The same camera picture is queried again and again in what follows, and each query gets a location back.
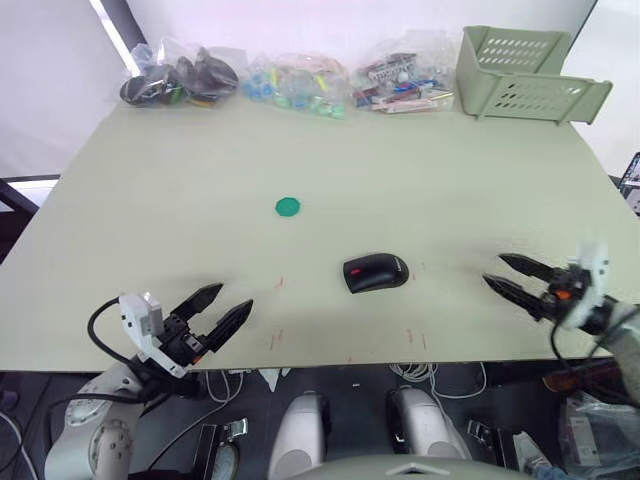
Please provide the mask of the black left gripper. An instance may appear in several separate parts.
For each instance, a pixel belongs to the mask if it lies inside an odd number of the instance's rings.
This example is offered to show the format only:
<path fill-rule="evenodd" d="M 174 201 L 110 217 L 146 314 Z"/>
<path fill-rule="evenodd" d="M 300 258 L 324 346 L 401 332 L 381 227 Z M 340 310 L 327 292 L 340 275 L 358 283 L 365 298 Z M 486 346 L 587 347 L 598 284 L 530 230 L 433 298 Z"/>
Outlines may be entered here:
<path fill-rule="evenodd" d="M 194 334 L 188 322 L 211 305 L 223 288 L 222 283 L 199 288 L 171 311 L 160 334 L 160 350 L 181 367 L 195 365 L 207 352 L 217 352 L 244 325 L 249 317 L 253 300 L 234 306 L 216 323 L 207 335 Z"/>

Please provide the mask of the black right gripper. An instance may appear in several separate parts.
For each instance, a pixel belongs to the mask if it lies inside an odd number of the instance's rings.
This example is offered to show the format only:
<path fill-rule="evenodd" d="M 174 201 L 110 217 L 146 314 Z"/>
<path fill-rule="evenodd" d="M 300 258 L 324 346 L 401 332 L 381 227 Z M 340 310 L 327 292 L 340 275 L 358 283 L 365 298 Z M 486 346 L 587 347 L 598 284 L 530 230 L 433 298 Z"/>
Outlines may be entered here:
<path fill-rule="evenodd" d="M 547 291 L 540 300 L 508 279 L 490 274 L 482 275 L 494 292 L 525 310 L 535 321 L 544 317 L 551 321 L 563 321 L 584 297 L 586 270 L 579 266 L 553 269 L 516 253 L 502 253 L 498 257 L 517 272 L 548 283 Z"/>

